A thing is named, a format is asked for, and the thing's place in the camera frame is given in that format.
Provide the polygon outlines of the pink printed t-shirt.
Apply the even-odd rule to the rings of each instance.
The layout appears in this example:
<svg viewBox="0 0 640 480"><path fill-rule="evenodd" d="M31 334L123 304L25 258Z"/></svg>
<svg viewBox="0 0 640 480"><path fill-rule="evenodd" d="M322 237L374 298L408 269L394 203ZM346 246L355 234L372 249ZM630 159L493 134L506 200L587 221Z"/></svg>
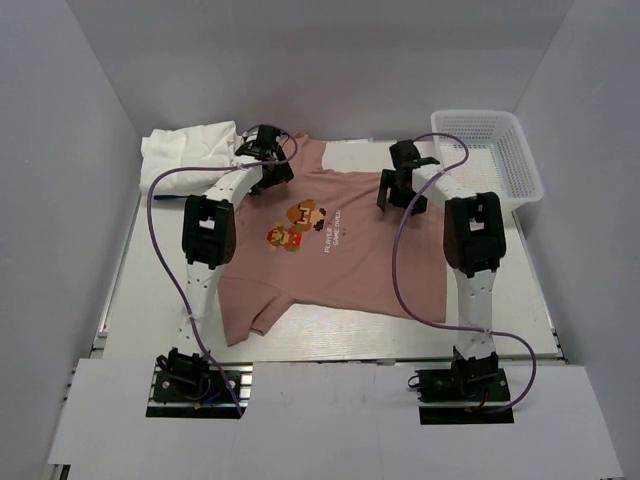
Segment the pink printed t-shirt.
<svg viewBox="0 0 640 480"><path fill-rule="evenodd" d="M443 213L430 205L409 218L397 297L392 250L403 209L377 207L379 174L326 169L325 143L294 139L294 179L245 197L235 213L236 251L218 286L227 344L267 333L295 303L444 322Z"/></svg>

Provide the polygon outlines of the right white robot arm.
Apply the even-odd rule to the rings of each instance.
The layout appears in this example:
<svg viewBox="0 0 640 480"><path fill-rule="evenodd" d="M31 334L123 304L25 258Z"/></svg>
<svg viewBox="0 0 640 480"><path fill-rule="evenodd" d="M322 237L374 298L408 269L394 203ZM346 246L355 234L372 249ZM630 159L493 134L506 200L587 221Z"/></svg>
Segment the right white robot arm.
<svg viewBox="0 0 640 480"><path fill-rule="evenodd" d="M458 324L424 323L457 333L453 347L455 358L481 361L496 356L492 292L506 253L501 203L497 194L478 193L451 174L469 159L470 152L457 137L444 133L440 136L459 143L463 159L444 167L433 157L423 157L411 139L394 143L389 148L393 168L382 172L377 206L384 209L391 203L404 210L392 250L392 283L397 297L401 296L397 278L398 249L409 218L424 213L430 205L443 213L442 252L456 280Z"/></svg>

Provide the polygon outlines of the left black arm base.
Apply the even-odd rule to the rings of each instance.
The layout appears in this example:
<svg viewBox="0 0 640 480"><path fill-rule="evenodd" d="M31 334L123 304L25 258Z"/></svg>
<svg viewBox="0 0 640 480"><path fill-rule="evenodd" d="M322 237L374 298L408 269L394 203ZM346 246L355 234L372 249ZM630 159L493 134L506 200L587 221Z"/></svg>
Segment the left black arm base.
<svg viewBox="0 0 640 480"><path fill-rule="evenodd" d="M250 394L246 369L219 371L203 356L173 348L156 358L148 418L238 420Z"/></svg>

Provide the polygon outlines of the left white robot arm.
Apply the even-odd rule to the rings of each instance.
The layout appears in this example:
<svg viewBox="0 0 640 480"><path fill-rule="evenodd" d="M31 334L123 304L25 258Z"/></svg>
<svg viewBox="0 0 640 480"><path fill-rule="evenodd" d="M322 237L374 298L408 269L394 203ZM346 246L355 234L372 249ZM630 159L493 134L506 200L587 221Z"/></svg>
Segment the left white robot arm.
<svg viewBox="0 0 640 480"><path fill-rule="evenodd" d="M208 359L205 325L218 283L236 250L235 213L242 200L294 178L290 161L298 144L285 130L262 124L242 135L230 169L200 195L190 195L184 204L181 247L186 260L186 281L180 288L184 303L184 325L176 347Z"/></svg>

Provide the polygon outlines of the white t-shirt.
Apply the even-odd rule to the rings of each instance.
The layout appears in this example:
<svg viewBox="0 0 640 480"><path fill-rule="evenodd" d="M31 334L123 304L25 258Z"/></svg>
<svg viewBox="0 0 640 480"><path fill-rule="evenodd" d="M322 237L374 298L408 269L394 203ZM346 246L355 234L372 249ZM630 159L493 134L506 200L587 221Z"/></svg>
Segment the white t-shirt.
<svg viewBox="0 0 640 480"><path fill-rule="evenodd" d="M162 179L155 195L199 195L230 167L241 138L234 121L196 125L178 130L154 129L141 141L142 166L139 187L146 196L152 182L168 170L184 167L215 168L215 171L182 171Z"/></svg>

